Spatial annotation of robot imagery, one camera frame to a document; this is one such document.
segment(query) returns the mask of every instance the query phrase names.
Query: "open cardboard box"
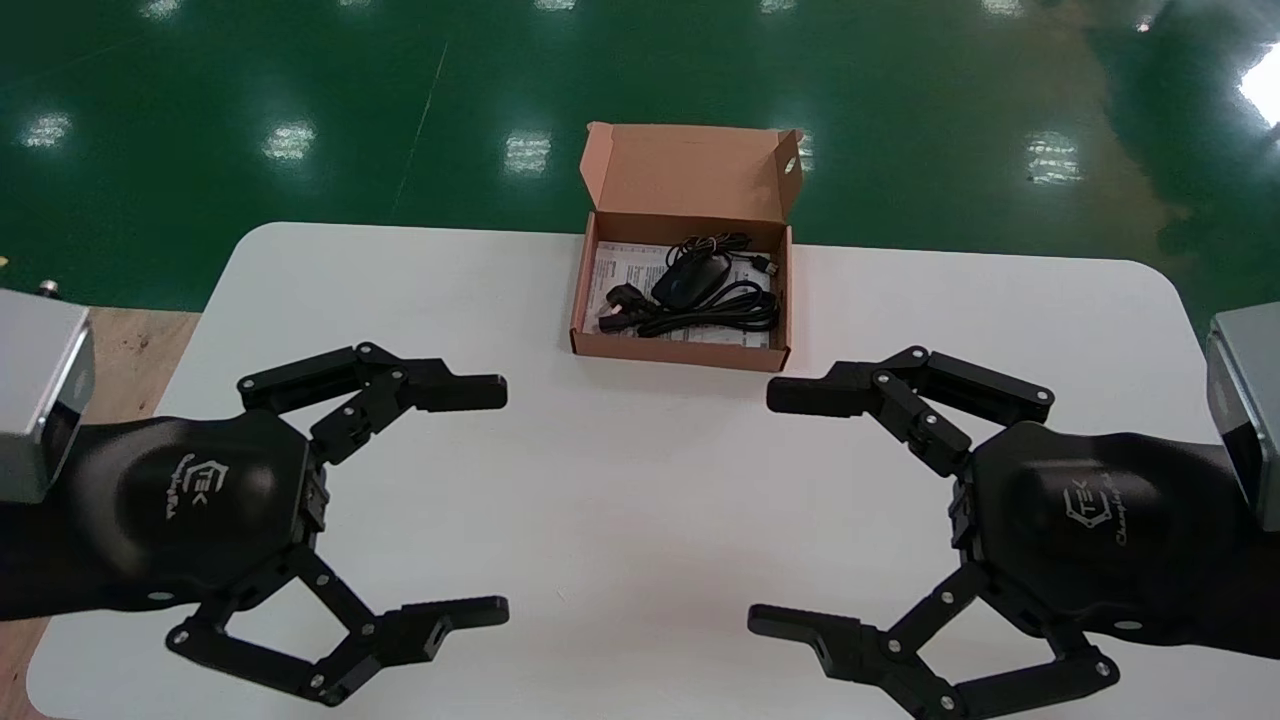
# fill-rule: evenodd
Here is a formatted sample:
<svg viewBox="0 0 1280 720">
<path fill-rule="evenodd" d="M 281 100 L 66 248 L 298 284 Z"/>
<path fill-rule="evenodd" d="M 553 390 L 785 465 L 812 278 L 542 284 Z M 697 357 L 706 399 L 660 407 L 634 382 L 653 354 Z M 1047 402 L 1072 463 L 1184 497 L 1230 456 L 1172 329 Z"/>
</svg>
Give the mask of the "open cardboard box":
<svg viewBox="0 0 1280 720">
<path fill-rule="evenodd" d="M 791 225 L 800 186 L 800 131 L 703 126 L 588 126 L 582 181 L 595 204 L 568 331 L 577 355 L 777 373 L 791 354 Z M 602 241 L 680 245 L 692 234 L 742 232 L 778 265 L 782 318 L 768 347 L 602 334 L 588 307 Z"/>
</svg>

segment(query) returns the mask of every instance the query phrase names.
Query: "green epoxy floor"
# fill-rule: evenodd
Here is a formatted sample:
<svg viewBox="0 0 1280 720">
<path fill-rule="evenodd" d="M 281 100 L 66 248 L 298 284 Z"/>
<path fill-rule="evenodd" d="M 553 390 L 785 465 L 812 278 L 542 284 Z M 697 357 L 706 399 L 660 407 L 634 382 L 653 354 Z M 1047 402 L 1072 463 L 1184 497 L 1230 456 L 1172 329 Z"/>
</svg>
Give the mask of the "green epoxy floor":
<svg viewBox="0 0 1280 720">
<path fill-rule="evenodd" d="M 8 287 L 54 277 L 82 302 L 200 310 L 271 220 L 580 232 L 600 119 L 804 128 L 801 242 L 1140 260 L 1201 329 L 1280 300 L 1274 0 L 5 14 Z"/>
</svg>

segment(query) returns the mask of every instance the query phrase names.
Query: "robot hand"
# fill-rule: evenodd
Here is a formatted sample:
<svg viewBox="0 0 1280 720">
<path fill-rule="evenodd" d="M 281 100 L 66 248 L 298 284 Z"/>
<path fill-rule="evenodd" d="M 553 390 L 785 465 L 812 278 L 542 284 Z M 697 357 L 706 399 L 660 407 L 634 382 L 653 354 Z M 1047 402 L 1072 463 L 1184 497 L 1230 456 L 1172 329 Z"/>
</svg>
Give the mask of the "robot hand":
<svg viewBox="0 0 1280 720">
<path fill-rule="evenodd" d="M 451 630 L 507 621 L 497 596 L 375 615 L 315 553 L 330 497 L 325 464 L 410 409 L 503 407 L 502 377 L 458 377 L 442 360 L 401 360 L 362 343 L 248 375 L 238 388 L 246 411 L 229 420 L 69 430 L 47 495 L 0 502 L 0 620 L 198 603 L 169 633 L 172 651 L 329 706 L 383 667 L 431 661 Z M 347 393 L 311 439 L 279 418 Z M 329 656 L 308 662 L 227 634 L 233 614 L 294 578 L 347 628 Z"/>
<path fill-rule="evenodd" d="M 970 438 L 925 400 L 1006 429 Z M 1280 657 L 1280 536 L 1251 512 L 1226 448 L 1046 428 L 1053 395 L 923 347 L 776 378 L 778 413 L 868 414 L 941 477 L 960 569 L 892 628 L 756 605 L 749 628 L 808 643 L 829 678 L 878 685 L 919 719 L 980 719 L 1085 697 L 1120 679 L 1084 633 Z M 1055 661 L 951 684 L 919 650 L 975 598 L 1048 641 Z"/>
</svg>

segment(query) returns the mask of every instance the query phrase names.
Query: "instruction manual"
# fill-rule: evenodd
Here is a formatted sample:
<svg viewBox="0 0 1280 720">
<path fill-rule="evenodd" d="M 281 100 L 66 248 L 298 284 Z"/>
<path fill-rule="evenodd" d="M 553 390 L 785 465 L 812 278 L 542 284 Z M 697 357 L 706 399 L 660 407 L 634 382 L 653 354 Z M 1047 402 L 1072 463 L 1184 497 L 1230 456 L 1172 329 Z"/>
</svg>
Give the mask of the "instruction manual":
<svg viewBox="0 0 1280 720">
<path fill-rule="evenodd" d="M 595 246 L 595 268 L 591 273 L 591 290 L 586 305 L 586 322 L 584 331 L 599 333 L 600 325 L 596 318 L 609 311 L 609 304 L 604 300 L 614 286 L 631 283 L 639 287 L 645 297 L 650 297 L 649 291 L 658 282 L 658 278 L 667 272 L 666 245 L 631 245 L 627 242 L 600 242 Z M 758 255 L 768 256 L 767 252 L 737 252 L 741 258 L 735 258 L 730 268 L 724 284 L 737 281 L 751 281 L 760 287 L 772 291 L 772 279 L 768 273 L 762 273 L 751 266 L 750 258 Z M 726 297 L 735 297 L 748 288 L 735 291 Z M 627 328 L 621 333 L 635 337 L 635 328 Z M 721 328 L 716 325 L 695 325 L 672 331 L 658 336 L 663 340 L 676 340 L 684 342 L 714 342 L 719 345 L 741 345 L 742 347 L 768 347 L 768 332 L 748 332 L 733 328 Z"/>
</svg>

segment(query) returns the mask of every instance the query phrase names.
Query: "black cable bundle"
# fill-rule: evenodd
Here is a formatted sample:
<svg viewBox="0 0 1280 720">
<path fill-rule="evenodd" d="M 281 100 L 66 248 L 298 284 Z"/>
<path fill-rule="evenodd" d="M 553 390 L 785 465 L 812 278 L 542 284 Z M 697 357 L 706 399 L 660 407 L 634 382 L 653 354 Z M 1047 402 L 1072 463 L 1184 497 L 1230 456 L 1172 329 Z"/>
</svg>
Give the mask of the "black cable bundle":
<svg viewBox="0 0 1280 720">
<path fill-rule="evenodd" d="M 605 296 L 613 311 L 600 318 L 600 331 L 635 327 L 640 337 L 657 337 L 691 325 L 721 325 L 748 332 L 778 324 L 778 297 L 753 281 L 724 284 L 735 259 L 773 274 L 777 265 L 763 256 L 745 256 L 751 243 L 744 233 L 692 236 L 667 251 L 667 272 L 653 287 L 653 300 L 631 283 Z M 731 293 L 739 292 L 733 297 Z"/>
</svg>

